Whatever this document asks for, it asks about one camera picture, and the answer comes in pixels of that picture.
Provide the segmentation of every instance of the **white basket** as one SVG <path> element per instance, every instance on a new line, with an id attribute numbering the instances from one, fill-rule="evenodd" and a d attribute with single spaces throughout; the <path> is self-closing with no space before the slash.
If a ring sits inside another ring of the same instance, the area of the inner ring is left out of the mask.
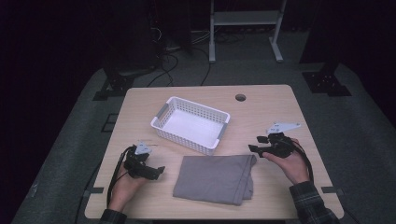
<path id="1" fill-rule="evenodd" d="M 151 121 L 160 137 L 212 156 L 230 114 L 178 97 L 171 97 Z"/>

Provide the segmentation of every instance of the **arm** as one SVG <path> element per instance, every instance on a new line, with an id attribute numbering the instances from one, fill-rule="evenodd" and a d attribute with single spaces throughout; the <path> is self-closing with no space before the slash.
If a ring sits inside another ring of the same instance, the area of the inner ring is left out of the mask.
<path id="1" fill-rule="evenodd" d="M 309 180 L 306 165 L 299 153 L 293 152 L 285 159 L 267 152 L 262 155 L 268 161 L 276 163 L 293 184 L 290 187 L 290 193 L 302 223 L 339 223 L 332 210 L 324 206 L 314 183 Z"/>
<path id="2" fill-rule="evenodd" d="M 110 204 L 102 214 L 100 224 L 123 224 L 126 216 L 122 213 L 125 205 L 131 201 L 137 190 L 148 180 L 143 177 L 132 178 L 127 174 L 127 170 L 120 167 L 119 180 L 114 185 Z"/>

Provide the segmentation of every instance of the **dark sleeve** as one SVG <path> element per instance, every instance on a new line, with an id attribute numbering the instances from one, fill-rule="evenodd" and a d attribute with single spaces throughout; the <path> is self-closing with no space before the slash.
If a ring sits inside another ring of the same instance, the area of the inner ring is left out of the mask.
<path id="1" fill-rule="evenodd" d="M 106 209 L 100 218 L 99 224 L 124 224 L 125 220 L 126 216 L 123 213 Z"/>
<path id="2" fill-rule="evenodd" d="M 324 206 L 317 188 L 311 181 L 291 186 L 290 193 L 302 223 L 340 223 L 332 210 Z"/>

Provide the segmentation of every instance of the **hand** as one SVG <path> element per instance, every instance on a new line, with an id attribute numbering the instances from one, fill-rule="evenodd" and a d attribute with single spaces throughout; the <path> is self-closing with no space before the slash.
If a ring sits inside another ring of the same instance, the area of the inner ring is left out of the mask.
<path id="1" fill-rule="evenodd" d="M 291 139 L 297 147 L 298 145 L 297 139 Z M 307 171 L 307 167 L 302 156 L 297 152 L 293 151 L 287 158 L 282 159 L 278 156 L 275 156 L 271 153 L 264 152 L 262 153 L 265 159 L 268 161 L 272 161 L 277 164 L 285 173 L 286 177 L 291 181 L 293 185 L 309 181 L 309 174 Z"/>
<path id="2" fill-rule="evenodd" d="M 127 172 L 122 163 L 118 174 L 118 177 L 121 176 L 121 178 L 113 187 L 108 209 L 122 213 L 125 204 L 131 201 L 137 190 L 148 182 L 143 177 L 132 178 L 129 174 L 126 174 Z"/>

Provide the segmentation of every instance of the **gray cloth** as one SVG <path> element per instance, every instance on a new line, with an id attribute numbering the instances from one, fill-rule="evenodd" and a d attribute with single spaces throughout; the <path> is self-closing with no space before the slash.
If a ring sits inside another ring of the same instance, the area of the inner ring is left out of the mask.
<path id="1" fill-rule="evenodd" d="M 251 167 L 254 155 L 186 156 L 174 188 L 174 197 L 241 205 L 253 195 Z"/>

